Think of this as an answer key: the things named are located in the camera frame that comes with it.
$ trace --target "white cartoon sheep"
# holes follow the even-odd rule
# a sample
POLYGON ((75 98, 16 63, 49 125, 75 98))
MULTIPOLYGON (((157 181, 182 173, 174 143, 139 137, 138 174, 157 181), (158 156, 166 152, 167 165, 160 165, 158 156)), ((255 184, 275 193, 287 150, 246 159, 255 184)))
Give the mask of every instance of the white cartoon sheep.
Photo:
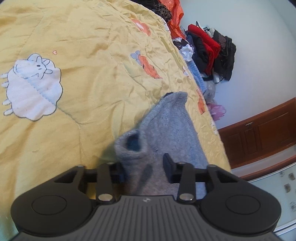
POLYGON ((11 104, 4 115, 14 113, 18 117, 37 121, 55 112, 63 89, 60 84, 61 70, 51 60, 32 54, 28 59, 17 60, 1 78, 7 78, 2 83, 2 87, 7 88, 7 100, 2 105, 11 104))

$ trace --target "yellow bedsheet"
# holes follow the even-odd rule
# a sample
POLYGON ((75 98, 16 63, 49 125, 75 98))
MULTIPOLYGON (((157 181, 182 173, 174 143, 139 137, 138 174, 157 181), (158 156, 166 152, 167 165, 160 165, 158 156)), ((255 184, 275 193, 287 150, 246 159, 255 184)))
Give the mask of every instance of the yellow bedsheet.
POLYGON ((167 92, 188 92, 208 162, 230 170, 185 66, 163 20, 131 1, 4 0, 0 240, 16 234, 17 196, 74 165, 113 160, 114 140, 167 92))

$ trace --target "door panel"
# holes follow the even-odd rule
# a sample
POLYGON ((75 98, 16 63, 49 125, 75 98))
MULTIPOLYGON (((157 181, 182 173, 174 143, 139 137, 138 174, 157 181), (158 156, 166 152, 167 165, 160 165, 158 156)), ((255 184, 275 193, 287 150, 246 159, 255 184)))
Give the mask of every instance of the door panel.
POLYGON ((296 99, 219 129, 229 163, 239 167, 296 144, 296 99))

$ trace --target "leopard print fabric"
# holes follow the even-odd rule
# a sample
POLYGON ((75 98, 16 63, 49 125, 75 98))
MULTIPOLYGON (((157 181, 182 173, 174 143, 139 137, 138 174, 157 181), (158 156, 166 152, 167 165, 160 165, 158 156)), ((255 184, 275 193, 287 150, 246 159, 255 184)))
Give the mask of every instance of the leopard print fabric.
POLYGON ((161 16, 167 23, 172 19, 172 13, 170 10, 168 10, 166 8, 165 5, 163 5, 162 3, 158 3, 155 5, 153 11, 161 16))

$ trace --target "gray sweater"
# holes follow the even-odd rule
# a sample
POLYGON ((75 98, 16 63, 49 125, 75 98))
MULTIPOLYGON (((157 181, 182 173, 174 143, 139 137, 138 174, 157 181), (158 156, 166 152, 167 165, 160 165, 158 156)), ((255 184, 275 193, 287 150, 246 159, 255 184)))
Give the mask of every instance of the gray sweater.
MULTIPOLYGON (((185 109, 187 93, 166 94, 137 129, 115 142, 115 151, 127 173, 128 195, 174 195, 179 184, 170 184, 163 169, 163 155, 174 162, 189 162, 196 168, 208 165, 197 133, 185 109)), ((197 199, 206 194, 204 183, 196 184, 197 199)))

